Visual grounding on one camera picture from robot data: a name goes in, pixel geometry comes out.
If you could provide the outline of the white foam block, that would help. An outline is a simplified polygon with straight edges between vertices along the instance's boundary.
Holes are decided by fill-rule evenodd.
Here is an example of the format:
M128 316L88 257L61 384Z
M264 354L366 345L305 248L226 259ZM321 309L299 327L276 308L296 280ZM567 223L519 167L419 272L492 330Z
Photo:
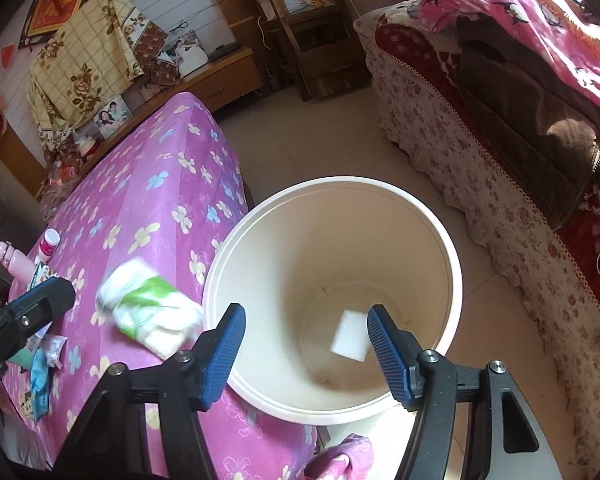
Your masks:
M366 315L358 311L345 310L340 316L329 351L336 356L364 362L370 350Z

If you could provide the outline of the light blue snack bag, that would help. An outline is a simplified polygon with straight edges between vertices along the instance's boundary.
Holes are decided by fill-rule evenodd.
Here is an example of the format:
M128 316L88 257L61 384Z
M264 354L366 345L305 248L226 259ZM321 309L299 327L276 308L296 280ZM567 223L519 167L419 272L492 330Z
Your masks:
M30 398L35 422L48 413L50 406L50 367L41 348L33 355L30 370Z

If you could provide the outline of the green white tissue pack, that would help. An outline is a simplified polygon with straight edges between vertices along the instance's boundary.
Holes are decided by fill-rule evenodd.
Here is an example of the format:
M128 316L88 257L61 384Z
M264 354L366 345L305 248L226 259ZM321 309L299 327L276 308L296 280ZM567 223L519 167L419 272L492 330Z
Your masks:
M96 308L118 330L166 360L202 332L204 310L141 258L115 268L96 292Z

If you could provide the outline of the green sponge cloth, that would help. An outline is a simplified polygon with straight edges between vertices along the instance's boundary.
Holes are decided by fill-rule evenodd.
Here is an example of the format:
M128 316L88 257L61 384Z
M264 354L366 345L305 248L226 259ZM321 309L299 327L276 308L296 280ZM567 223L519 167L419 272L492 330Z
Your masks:
M31 349L28 346L25 346L9 358L8 362L23 368L24 370L30 370L32 368L33 358L37 351L37 348Z

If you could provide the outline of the green white milk carton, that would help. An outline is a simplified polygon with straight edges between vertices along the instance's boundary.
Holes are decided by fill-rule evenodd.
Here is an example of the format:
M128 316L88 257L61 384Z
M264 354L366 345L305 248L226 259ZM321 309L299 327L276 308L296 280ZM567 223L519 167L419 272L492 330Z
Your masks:
M35 263L32 278L30 279L27 290L38 287L39 284L47 281L49 278L57 278L58 273L55 272L48 264L44 262Z

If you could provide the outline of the white plastic trash bin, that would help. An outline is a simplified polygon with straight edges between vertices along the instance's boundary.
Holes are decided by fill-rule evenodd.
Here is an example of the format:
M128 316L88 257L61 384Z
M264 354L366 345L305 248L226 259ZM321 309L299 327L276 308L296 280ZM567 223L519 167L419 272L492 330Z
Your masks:
M204 285L204 324L245 309L228 378L242 399L287 422L343 425L394 404L372 347L362 363L329 351L343 312L382 304L445 353L462 303L460 258L426 205L386 182L329 177L286 188L230 231Z

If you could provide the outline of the clear crumpled plastic wrapper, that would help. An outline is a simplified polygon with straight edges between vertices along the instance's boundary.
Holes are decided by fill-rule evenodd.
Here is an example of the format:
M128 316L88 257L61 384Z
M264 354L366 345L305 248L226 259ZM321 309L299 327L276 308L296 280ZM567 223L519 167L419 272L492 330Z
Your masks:
M61 335L46 334L40 343L40 348L45 356L46 363L49 367L61 369L61 352L65 348L68 338Z

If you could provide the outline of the pink thermos bottle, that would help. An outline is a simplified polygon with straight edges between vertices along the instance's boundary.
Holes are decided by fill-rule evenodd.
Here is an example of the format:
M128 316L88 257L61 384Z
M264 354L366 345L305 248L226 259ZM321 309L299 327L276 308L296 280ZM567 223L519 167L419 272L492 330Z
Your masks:
M30 284L35 263L9 242L0 242L0 263L17 282L23 285Z

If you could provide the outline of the white pink yogurt bottle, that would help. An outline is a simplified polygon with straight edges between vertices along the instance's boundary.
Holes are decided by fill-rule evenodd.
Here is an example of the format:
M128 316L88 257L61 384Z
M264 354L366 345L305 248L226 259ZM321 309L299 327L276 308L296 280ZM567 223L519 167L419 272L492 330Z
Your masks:
M55 229L46 229L38 242L34 258L35 263L48 263L61 241L60 234Z

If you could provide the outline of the pink floral tablecloth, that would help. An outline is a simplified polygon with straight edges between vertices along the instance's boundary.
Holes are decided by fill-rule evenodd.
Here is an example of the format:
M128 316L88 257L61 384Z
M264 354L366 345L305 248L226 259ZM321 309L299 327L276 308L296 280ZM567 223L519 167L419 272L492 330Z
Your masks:
M242 307L204 318L204 283L247 203L236 158L183 92L128 136L61 206L50 276L23 275L7 312L22 347L67 337L28 410L64 434L49 479L299 479L311 426L268 416L227 388L246 348Z

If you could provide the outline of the framed couple photo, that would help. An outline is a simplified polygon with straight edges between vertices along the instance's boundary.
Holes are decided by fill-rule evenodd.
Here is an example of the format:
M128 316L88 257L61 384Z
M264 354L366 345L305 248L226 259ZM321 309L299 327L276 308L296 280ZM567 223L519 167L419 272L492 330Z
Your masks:
M122 96L115 96L94 116L94 123L105 140L111 138L132 117Z

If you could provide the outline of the floral covered sofa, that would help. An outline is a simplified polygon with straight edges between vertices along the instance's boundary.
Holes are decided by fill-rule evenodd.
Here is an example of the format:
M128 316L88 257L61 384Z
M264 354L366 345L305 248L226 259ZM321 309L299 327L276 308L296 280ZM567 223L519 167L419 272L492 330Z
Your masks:
M354 24L381 131L465 215L496 272L521 290L566 389L578 466L593 478L600 471L600 187L591 184L569 218L551 226L470 122L455 82L455 35L421 32L415 9L403 1Z

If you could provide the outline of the wooden tv cabinet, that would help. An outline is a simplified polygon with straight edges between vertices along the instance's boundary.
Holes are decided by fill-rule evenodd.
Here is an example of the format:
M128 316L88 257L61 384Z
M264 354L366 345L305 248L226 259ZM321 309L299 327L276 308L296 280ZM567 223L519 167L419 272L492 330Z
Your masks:
M193 94L210 113L215 113L248 94L260 91L263 86L253 50L240 47L219 61L194 70L176 86L160 91L137 107L132 116L110 138L96 141L94 153L88 156L85 162L81 162L76 175L79 179L85 177L129 134L178 93Z

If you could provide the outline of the yellow floral cloth cover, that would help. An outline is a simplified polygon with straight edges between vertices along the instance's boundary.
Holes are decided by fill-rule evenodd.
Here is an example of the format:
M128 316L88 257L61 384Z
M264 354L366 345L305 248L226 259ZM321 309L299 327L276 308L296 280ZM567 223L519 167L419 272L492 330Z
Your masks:
M176 69L161 56L168 37L130 0L81 6L30 66L27 99L43 146L64 142L137 78L175 84Z

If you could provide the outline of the wooden chair stack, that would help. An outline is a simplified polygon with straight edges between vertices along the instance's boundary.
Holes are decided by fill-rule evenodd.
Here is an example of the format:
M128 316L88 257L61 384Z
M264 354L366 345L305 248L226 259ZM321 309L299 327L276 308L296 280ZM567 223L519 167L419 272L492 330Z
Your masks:
M344 0L246 0L305 101L358 90L370 73Z

